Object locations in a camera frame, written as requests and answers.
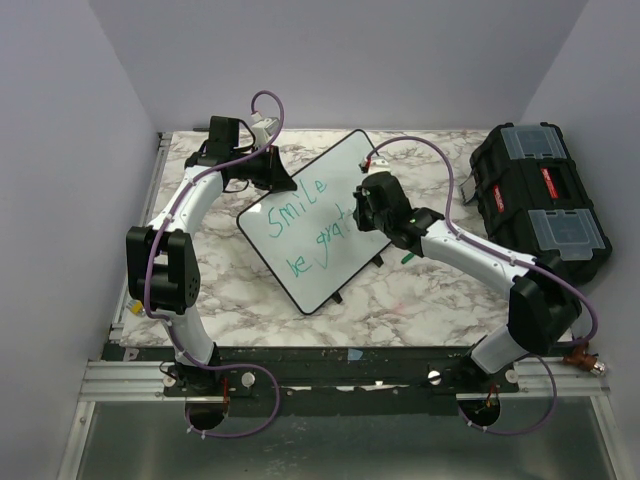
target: marble table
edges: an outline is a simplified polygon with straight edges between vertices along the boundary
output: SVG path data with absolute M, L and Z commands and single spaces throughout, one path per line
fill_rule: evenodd
M 349 133 L 348 130 L 285 130 L 276 142 L 285 168 L 294 173 Z M 399 135 L 437 143 L 452 159 L 456 182 L 469 174 L 469 156 L 484 131 L 367 132 L 374 144 Z M 185 159 L 203 133 L 177 132 L 163 172 L 154 215 L 182 179 Z M 428 147 L 398 142 L 386 148 L 393 173 L 414 206 L 444 210 L 447 171 Z M 230 184 L 229 190 L 242 184 Z M 197 306 L 207 334 L 221 346 L 460 346 L 471 345 L 506 322 L 507 304 L 468 275 L 437 261 L 388 247 L 384 265 L 368 265 L 340 292 L 342 304 L 327 302 L 301 314 L 238 230 L 235 218 L 261 193 L 249 187 L 222 195 L 194 238 L 202 287 Z M 456 192 L 452 217 L 485 236 L 475 207 L 462 206 Z M 121 344 L 170 345 L 162 326 L 125 309 Z

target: white board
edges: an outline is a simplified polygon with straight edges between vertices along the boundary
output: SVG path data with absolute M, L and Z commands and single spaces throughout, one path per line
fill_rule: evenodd
M 302 313 L 311 314 L 389 244 L 360 232 L 353 192 L 358 164 L 373 145 L 355 130 L 297 172 L 295 192 L 271 193 L 238 215 L 237 224 Z

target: black toolbox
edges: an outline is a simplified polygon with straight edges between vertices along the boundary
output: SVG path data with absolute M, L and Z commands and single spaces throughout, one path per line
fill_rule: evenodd
M 492 242 L 535 256 L 560 255 L 577 285 L 611 255 L 556 125 L 499 125 L 471 155 L 471 169 Z

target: toolbox lid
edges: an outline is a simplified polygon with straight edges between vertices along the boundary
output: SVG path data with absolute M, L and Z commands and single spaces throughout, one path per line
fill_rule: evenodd
M 559 250 L 562 260 L 591 260 L 593 249 L 604 242 L 586 208 L 576 210 L 529 210 L 541 250 Z
M 500 130 L 511 160 L 567 158 L 558 133 L 552 127 L 521 125 Z

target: gray wall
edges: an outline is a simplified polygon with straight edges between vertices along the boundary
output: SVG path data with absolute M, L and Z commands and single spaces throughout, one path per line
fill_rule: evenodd
M 90 0 L 156 126 L 242 115 L 270 88 L 294 127 L 517 120 L 583 0 Z
M 594 342 L 611 367 L 620 427 L 640 475 L 640 3 L 591 0 L 523 120 L 560 125 L 613 244 L 591 288 L 602 318 Z
M 0 6 L 0 467 L 55 478 L 157 147 L 85 0 Z

